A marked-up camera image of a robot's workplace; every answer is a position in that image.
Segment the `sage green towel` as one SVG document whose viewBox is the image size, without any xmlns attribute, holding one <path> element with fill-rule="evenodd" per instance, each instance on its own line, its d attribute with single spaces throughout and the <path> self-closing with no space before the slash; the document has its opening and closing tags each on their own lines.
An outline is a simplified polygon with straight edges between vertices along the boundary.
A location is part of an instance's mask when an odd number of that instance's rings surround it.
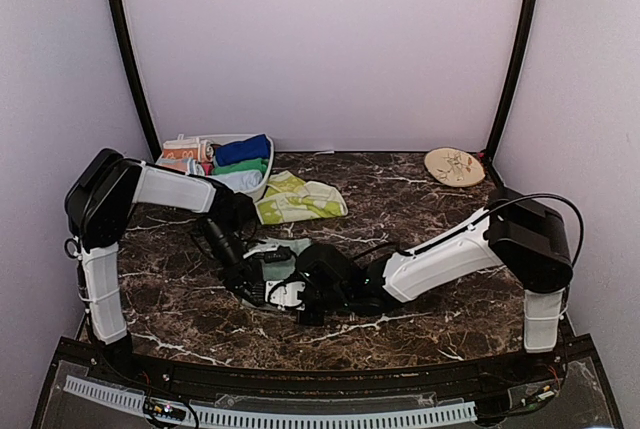
<svg viewBox="0 0 640 429">
<path fill-rule="evenodd" d="M 275 263 L 267 263 L 267 264 L 265 264 L 262 260 L 258 260 L 254 258 L 248 259 L 247 260 L 248 262 L 256 263 L 256 266 L 259 267 L 260 273 L 262 275 L 262 278 L 264 279 L 265 285 L 267 281 L 285 281 L 285 282 L 302 281 L 301 277 L 296 274 L 296 260 L 297 260 L 297 257 L 307 247 L 311 245 L 311 240 L 309 238 L 289 239 L 289 240 L 266 238 L 266 239 L 260 240 L 253 247 L 266 245 L 266 244 L 277 244 L 277 245 L 287 246 L 293 251 L 295 256 L 284 262 L 275 262 Z M 276 307 L 270 304 L 267 304 L 266 302 L 265 302 L 265 306 L 269 310 L 277 309 Z"/>
</svg>

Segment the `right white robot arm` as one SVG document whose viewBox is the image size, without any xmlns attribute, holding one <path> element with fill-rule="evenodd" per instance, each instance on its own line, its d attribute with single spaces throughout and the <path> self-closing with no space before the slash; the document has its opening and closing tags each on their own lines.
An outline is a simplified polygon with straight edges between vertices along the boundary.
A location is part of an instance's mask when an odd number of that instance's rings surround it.
<svg viewBox="0 0 640 429">
<path fill-rule="evenodd" d="M 524 350 L 511 359 L 510 373 L 530 383 L 549 365 L 563 293 L 573 278 L 564 219 L 545 205 L 547 198 L 498 191 L 454 228 L 365 268 L 332 245 L 312 244 L 295 264 L 304 285 L 296 292 L 300 320 L 319 324 L 327 312 L 386 314 L 456 279 L 504 266 L 524 289 Z"/>
</svg>

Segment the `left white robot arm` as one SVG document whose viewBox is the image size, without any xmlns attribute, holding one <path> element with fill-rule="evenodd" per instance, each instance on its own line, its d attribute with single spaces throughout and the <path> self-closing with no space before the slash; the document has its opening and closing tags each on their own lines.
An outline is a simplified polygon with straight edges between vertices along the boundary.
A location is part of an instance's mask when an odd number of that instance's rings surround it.
<svg viewBox="0 0 640 429">
<path fill-rule="evenodd" d="M 189 213 L 225 265 L 242 260 L 240 233 L 257 219 L 253 198 L 201 175 L 180 173 L 104 148 L 67 192 L 67 256 L 76 260 L 81 301 L 93 336 L 104 346 L 130 337 L 121 303 L 121 242 L 140 211 Z"/>
</svg>

